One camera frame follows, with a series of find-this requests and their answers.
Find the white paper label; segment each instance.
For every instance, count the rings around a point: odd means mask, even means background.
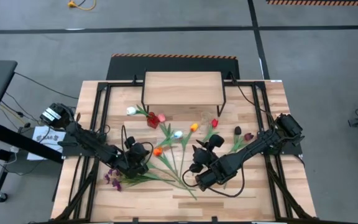
[[[56,119],[62,118],[59,114],[56,114],[52,109],[48,108],[47,112],[50,113],[52,116],[54,116]]]
[[[50,121],[54,121],[54,117],[50,115],[48,112],[44,111],[42,115],[46,116]]]

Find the red vase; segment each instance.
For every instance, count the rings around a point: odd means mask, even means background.
[[[159,123],[160,120],[158,119],[158,117],[153,112],[150,112],[147,117],[147,125],[156,129]]]

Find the gray floor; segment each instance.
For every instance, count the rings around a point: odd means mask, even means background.
[[[251,25],[244,0],[99,0],[90,12],[66,3],[0,0],[0,29]],[[260,26],[358,25],[358,7],[254,4]],[[270,77],[284,81],[291,112],[305,130],[304,160],[318,216],[358,222],[358,128],[347,125],[358,108],[358,30],[261,36]],[[69,95],[78,95],[83,80],[104,79],[113,53],[236,55],[241,78],[262,78],[252,31],[0,34],[0,59],[17,60],[17,72]],[[52,102],[76,105],[21,77],[8,92],[34,116]],[[4,101],[14,106],[10,98]],[[13,128],[1,112],[0,123]],[[0,203],[0,223],[47,220],[59,169],[45,162],[27,176],[9,174],[3,191],[11,197]]]

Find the wooden tabletop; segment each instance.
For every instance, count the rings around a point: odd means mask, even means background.
[[[76,112],[81,113],[80,123],[84,128],[89,128],[90,126],[97,83],[97,81],[83,82]],[[241,88],[248,99],[252,100],[251,88],[246,86]],[[283,83],[266,81],[266,88],[273,116],[277,117],[280,113],[289,113]],[[216,131],[219,131],[219,135],[225,139],[225,142],[222,147],[214,149],[218,156],[227,153],[232,147],[233,130],[236,126],[242,128],[243,134],[255,134],[258,131],[254,106],[246,102],[237,87],[225,87],[225,89],[227,103],[216,128]],[[259,95],[260,104],[263,105],[261,94]],[[128,106],[140,105],[140,96],[141,87],[112,88],[106,121],[106,124],[111,127],[111,131],[108,133],[108,142],[110,144],[117,144],[121,147],[121,126],[123,124],[126,126],[128,136],[134,136],[139,142],[150,141],[156,145],[164,140],[162,130],[148,127],[145,116],[141,114],[126,116]],[[100,125],[103,99],[102,94],[97,127]],[[193,133],[186,147],[183,168],[187,169],[192,163],[193,150],[191,145],[196,144],[196,139],[203,139],[206,136],[207,122],[209,119],[216,118],[216,107],[153,106],[151,111],[155,114],[164,113],[167,118],[166,123],[171,123],[174,130],[181,130],[185,134],[189,132],[192,123],[197,122],[201,125],[199,130]],[[265,116],[263,117],[265,127],[267,127],[267,120]],[[179,165],[182,157],[180,143],[173,145],[173,154],[176,165]],[[167,151],[166,155],[172,164],[173,159],[170,151]],[[169,171],[156,157],[153,156],[151,161],[157,167]],[[59,215],[67,206],[76,162],[77,157],[69,157],[63,164],[52,210],[52,218]],[[312,216],[315,215],[302,163],[295,156],[282,156],[282,162],[289,191],[307,213]],[[132,217],[139,217],[139,220],[143,222],[195,222],[210,221],[212,216],[217,216],[219,221],[274,220],[265,162],[261,155],[254,156],[244,163],[246,187],[240,196],[236,198],[223,197],[209,190],[202,192],[200,189],[195,189],[193,192],[197,196],[197,200],[195,200],[188,191],[172,187],[161,181],[146,182],[129,188],[124,186],[123,191],[118,192],[110,184],[106,184],[103,179],[107,171],[108,167],[101,164],[96,184],[92,222],[128,222],[132,221]],[[166,177],[154,169],[150,171]],[[79,175],[77,175],[73,194],[77,191],[79,178]],[[185,179],[189,184],[195,182],[191,174],[187,174]],[[214,185],[213,187],[227,194],[235,194],[239,191],[241,182],[241,175],[237,175],[228,182],[225,190],[221,185]],[[277,192],[280,212],[285,217],[282,196],[278,189]],[[88,192],[85,193],[84,198],[81,217],[85,216]]]
[[[223,104],[221,72],[146,72],[145,77],[146,105]]]

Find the white tulip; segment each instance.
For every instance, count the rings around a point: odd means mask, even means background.
[[[183,132],[181,132],[181,131],[177,131],[177,132],[173,133],[173,137],[175,139],[180,139],[182,136],[183,136]]]
[[[136,114],[136,109],[133,106],[130,106],[127,108],[127,115],[135,115]]]

